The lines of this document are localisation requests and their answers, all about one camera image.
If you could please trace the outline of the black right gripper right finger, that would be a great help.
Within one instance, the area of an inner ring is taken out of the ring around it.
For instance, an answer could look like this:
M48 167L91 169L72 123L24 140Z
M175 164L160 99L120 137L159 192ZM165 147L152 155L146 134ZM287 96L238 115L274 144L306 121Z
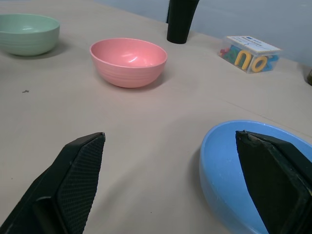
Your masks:
M236 146L250 197L270 234L312 232L312 163L291 143L237 131Z

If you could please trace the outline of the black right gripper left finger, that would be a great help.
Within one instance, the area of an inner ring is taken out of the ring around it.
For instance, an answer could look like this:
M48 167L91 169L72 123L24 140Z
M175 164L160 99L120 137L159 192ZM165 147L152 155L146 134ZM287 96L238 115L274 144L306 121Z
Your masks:
M0 227L2 234L81 234L98 187L105 134L66 144Z

